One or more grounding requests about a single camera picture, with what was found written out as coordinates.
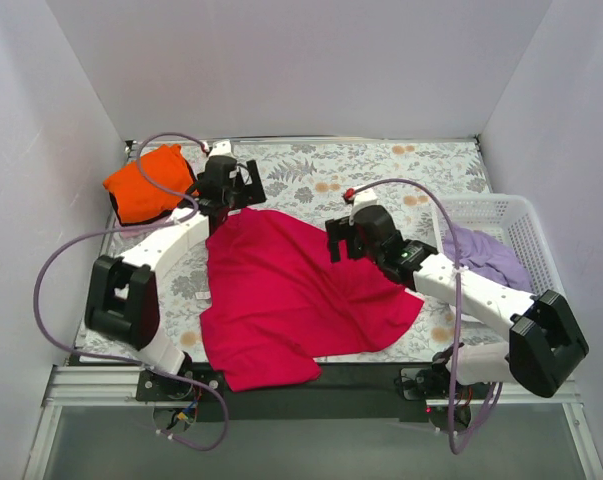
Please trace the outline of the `magenta t shirt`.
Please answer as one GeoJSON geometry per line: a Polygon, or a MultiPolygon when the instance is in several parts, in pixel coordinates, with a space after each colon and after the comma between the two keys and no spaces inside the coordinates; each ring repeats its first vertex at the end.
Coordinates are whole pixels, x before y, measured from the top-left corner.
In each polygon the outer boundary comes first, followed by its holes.
{"type": "Polygon", "coordinates": [[[384,350],[416,321],[422,299],[367,260],[332,263],[326,240],[285,213],[253,209],[207,239],[202,342],[232,391],[316,380],[317,358],[384,350]]]}

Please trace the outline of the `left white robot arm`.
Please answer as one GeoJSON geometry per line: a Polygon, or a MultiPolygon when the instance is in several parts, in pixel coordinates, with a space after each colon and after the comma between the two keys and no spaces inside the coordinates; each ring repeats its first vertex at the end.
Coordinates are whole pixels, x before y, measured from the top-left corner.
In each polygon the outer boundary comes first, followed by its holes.
{"type": "Polygon", "coordinates": [[[159,387],[174,400],[194,386],[191,360],[161,325],[158,283],[188,251],[204,243],[234,210],[262,204],[266,195],[257,163],[212,153],[165,224],[117,257],[93,264],[84,324],[117,342],[140,364],[158,370],[159,387]]]}

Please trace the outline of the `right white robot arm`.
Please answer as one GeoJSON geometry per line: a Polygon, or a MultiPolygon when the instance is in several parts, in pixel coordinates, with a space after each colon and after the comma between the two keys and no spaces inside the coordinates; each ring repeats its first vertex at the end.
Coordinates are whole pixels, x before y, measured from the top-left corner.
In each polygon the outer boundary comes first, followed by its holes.
{"type": "Polygon", "coordinates": [[[328,220],[325,228],[332,262],[367,258],[391,282],[447,303],[501,337],[499,344],[459,343],[435,355],[433,383],[445,397],[479,383],[516,383],[551,398],[589,353],[560,293],[533,295],[457,267],[436,248],[404,238],[380,205],[328,220]]]}

